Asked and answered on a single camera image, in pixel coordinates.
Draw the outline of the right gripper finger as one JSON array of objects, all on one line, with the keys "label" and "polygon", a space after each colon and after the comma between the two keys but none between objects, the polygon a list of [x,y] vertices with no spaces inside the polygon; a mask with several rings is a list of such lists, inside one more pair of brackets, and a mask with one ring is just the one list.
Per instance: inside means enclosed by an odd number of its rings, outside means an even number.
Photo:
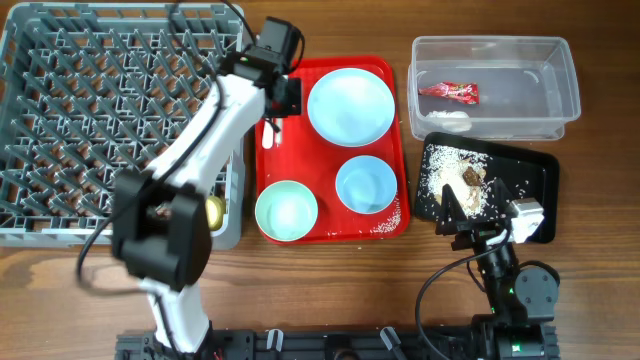
[{"label": "right gripper finger", "polygon": [[502,218],[506,214],[507,207],[514,200],[514,195],[499,177],[484,184],[483,190],[485,204],[483,205],[482,218],[487,220]]},{"label": "right gripper finger", "polygon": [[449,184],[445,184],[442,188],[439,222],[441,225],[469,223],[469,218]]}]

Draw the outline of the white plastic spoon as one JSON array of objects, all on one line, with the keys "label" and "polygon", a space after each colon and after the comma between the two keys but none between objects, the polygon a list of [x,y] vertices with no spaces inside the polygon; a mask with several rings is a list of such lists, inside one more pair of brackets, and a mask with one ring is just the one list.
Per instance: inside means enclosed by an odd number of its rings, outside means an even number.
[{"label": "white plastic spoon", "polygon": [[282,143],[282,140],[283,140],[284,119],[283,118],[277,118],[276,119],[276,125],[277,125],[279,131],[275,134],[274,142],[275,142],[275,144],[277,146],[279,146]]}]

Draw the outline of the brown food scraps with rice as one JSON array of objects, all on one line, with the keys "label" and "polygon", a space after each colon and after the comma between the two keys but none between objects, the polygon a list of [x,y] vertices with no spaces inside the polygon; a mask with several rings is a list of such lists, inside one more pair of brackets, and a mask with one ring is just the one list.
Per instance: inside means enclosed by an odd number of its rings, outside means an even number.
[{"label": "brown food scraps with rice", "polygon": [[446,145],[428,144],[423,153],[415,200],[415,215],[423,220],[437,221],[443,206],[443,188],[448,185],[460,204],[463,214],[471,220],[493,220],[500,216],[501,204],[515,200],[531,200],[523,184],[517,183],[505,200],[498,199],[496,181],[507,180],[489,175],[489,165],[497,158]]}]

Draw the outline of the white plastic fork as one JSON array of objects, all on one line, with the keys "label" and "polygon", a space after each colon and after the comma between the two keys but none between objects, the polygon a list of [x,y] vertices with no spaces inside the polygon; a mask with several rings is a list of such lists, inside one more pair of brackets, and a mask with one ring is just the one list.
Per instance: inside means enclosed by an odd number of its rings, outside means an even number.
[{"label": "white plastic fork", "polygon": [[274,132],[274,128],[272,126],[271,121],[269,119],[265,119],[263,133],[262,133],[262,140],[261,140],[263,149],[271,149],[273,147],[274,136],[275,136],[275,132]]}]

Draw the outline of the white napkin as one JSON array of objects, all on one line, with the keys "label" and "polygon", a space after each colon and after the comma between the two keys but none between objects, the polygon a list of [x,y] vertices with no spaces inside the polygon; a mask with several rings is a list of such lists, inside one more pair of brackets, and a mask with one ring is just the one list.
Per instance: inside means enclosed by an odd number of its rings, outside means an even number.
[{"label": "white napkin", "polygon": [[461,133],[472,128],[470,117],[464,111],[432,111],[427,118],[452,133]]}]

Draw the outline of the small light blue bowl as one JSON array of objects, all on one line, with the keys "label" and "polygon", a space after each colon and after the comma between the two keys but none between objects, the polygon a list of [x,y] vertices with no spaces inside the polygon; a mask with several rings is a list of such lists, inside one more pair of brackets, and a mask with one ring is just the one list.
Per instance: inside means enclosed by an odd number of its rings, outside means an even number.
[{"label": "small light blue bowl", "polygon": [[335,188],[341,203],[349,210],[372,215],[386,209],[394,201],[398,181],[391,166],[370,156],[356,156],[338,170]]}]

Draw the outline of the red snack wrapper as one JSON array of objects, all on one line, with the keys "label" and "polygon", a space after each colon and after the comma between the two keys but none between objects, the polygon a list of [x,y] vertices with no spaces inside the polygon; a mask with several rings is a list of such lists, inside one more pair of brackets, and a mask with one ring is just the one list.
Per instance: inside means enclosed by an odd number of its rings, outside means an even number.
[{"label": "red snack wrapper", "polygon": [[476,105],[480,101],[476,83],[440,82],[418,89],[418,94],[455,100],[462,104]]}]

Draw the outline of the yellow plastic cup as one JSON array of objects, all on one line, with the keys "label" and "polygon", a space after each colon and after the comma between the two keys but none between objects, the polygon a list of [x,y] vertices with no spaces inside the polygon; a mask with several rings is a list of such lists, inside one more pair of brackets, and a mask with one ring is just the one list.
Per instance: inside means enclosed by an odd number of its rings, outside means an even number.
[{"label": "yellow plastic cup", "polygon": [[223,199],[217,196],[209,196],[205,202],[208,227],[211,231],[217,231],[222,227],[226,205]]}]

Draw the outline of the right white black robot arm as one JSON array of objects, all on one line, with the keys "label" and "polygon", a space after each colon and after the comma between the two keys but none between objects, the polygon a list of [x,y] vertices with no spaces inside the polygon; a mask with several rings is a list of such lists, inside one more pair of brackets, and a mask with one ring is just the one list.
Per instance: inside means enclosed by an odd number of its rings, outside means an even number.
[{"label": "right white black robot arm", "polygon": [[438,235],[453,235],[454,251],[471,249],[491,313],[472,320],[479,359],[558,359],[555,318],[560,276],[541,261],[518,260],[514,246],[525,242],[544,220],[533,198],[514,198],[500,180],[494,182],[498,216],[472,220],[450,185],[442,188]]}]

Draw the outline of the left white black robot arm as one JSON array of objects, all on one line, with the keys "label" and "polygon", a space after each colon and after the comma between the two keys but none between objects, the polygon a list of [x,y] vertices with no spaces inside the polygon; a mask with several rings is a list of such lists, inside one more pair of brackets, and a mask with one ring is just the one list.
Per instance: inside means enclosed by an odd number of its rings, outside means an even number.
[{"label": "left white black robot arm", "polygon": [[234,147],[259,120],[300,108],[293,58],[273,49],[227,55],[214,87],[178,139],[143,171],[115,183],[112,255],[149,296],[154,346],[170,359],[211,354],[198,281],[213,248],[206,199]]}]

